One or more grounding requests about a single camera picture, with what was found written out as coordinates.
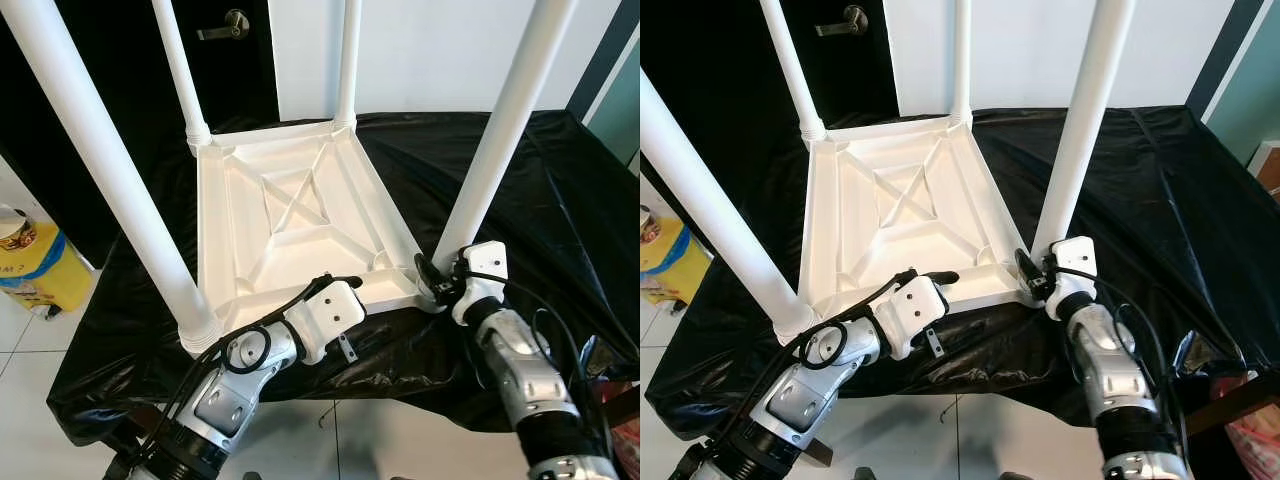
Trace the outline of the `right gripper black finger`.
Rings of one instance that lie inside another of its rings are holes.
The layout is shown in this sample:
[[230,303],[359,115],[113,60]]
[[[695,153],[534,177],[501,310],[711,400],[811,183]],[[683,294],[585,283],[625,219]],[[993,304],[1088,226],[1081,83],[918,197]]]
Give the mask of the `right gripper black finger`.
[[1025,250],[1015,251],[1020,278],[1030,296],[1046,296],[1046,275],[1030,259]]
[[428,292],[433,301],[448,301],[451,298],[451,278],[440,273],[422,252],[413,256],[413,264],[422,284],[420,289]]

